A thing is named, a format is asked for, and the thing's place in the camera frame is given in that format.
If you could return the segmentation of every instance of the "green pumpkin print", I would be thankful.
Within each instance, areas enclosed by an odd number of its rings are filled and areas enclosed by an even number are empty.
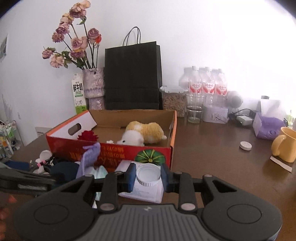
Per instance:
[[[152,163],[161,165],[165,163],[165,156],[154,149],[140,151],[135,157],[135,161],[141,163]]]

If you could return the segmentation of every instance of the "yellow plush toy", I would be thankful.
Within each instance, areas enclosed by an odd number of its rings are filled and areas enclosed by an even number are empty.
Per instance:
[[[144,138],[144,143],[146,144],[154,144],[167,139],[160,125],[155,122],[142,124],[137,121],[132,121],[126,127],[126,131],[128,130],[140,132]]]

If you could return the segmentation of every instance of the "mug handle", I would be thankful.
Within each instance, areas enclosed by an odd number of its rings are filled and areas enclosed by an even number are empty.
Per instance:
[[[279,153],[279,146],[280,144],[283,142],[283,140],[285,140],[287,137],[285,135],[278,135],[272,145],[271,145],[271,152],[274,156],[278,156],[280,153]]]

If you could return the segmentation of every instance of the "red flower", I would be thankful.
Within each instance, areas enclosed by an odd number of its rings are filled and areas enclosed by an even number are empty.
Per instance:
[[[81,136],[78,135],[78,140],[82,141],[94,141],[96,142],[98,136],[94,134],[93,131],[84,131],[81,133]]]
[[[99,44],[101,41],[102,41],[102,35],[99,35],[99,36],[96,38],[96,43]]]

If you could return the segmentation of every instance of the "red cardboard box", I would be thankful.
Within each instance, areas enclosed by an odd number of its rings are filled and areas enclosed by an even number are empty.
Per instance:
[[[156,122],[167,139],[158,144],[145,144],[143,147],[106,143],[108,140],[113,140],[114,143],[119,141],[131,121],[143,124]],[[107,171],[112,172],[121,160],[134,161],[140,156],[144,157],[144,162],[147,157],[147,162],[165,161],[171,167],[176,127],[177,114],[174,110],[91,110],[53,128],[46,134],[46,139],[52,153],[68,160],[80,161],[85,152],[83,146],[93,145],[94,142],[77,140],[78,135],[85,130],[92,130],[101,144],[101,153],[95,166],[103,165]]]

